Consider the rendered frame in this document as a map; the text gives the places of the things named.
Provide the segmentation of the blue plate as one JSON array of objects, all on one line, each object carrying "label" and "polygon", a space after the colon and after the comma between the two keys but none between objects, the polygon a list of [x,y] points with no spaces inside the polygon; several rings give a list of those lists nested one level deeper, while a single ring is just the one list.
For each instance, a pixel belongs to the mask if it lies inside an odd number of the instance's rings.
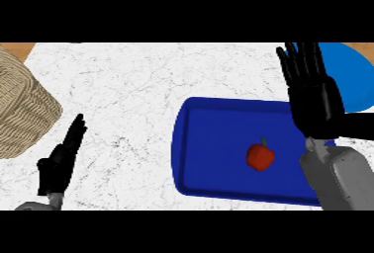
[{"label": "blue plate", "polygon": [[363,112],[374,107],[374,65],[341,42],[321,42],[326,75],[340,91],[344,112]]}]

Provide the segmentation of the red bell pepper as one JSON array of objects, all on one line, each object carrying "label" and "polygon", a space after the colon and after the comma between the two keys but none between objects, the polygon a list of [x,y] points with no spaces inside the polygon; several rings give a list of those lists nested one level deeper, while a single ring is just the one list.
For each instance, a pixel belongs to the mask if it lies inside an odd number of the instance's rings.
[{"label": "red bell pepper", "polygon": [[266,145],[264,137],[260,138],[258,143],[250,145],[247,149],[245,162],[256,171],[264,171],[275,162],[275,152]]}]

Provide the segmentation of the tan wicker basket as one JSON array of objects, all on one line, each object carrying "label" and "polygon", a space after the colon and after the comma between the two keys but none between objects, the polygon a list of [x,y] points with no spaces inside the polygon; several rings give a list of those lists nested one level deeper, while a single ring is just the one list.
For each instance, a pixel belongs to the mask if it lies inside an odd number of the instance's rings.
[{"label": "tan wicker basket", "polygon": [[0,159],[26,151],[60,116],[60,103],[22,61],[0,46]]}]

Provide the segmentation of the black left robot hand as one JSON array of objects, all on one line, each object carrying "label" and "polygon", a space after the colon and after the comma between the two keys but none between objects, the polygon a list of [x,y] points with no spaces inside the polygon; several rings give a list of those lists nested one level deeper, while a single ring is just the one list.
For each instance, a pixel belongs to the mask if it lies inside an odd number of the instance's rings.
[{"label": "black left robot hand", "polygon": [[83,114],[75,116],[71,122],[62,143],[54,147],[47,158],[37,162],[40,172],[38,195],[62,194],[69,184],[75,155],[80,149],[84,126]]}]

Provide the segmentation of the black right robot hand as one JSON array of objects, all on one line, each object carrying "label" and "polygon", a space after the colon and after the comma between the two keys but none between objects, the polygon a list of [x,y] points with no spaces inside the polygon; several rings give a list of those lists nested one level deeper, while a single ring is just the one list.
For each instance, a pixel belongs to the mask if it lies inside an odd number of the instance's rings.
[{"label": "black right robot hand", "polygon": [[326,75],[316,42],[276,48],[288,85],[292,120],[304,137],[374,140],[374,113],[344,113],[335,81]]}]

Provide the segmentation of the dark blue tray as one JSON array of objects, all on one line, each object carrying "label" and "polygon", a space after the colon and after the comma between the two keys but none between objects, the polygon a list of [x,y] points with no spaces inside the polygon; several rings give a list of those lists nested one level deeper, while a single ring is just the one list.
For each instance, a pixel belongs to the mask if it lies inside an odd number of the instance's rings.
[{"label": "dark blue tray", "polygon": [[[263,143],[275,162],[258,172],[245,163]],[[171,167],[179,192],[189,196],[318,206],[300,166],[306,139],[290,104],[190,97],[174,125]]]}]

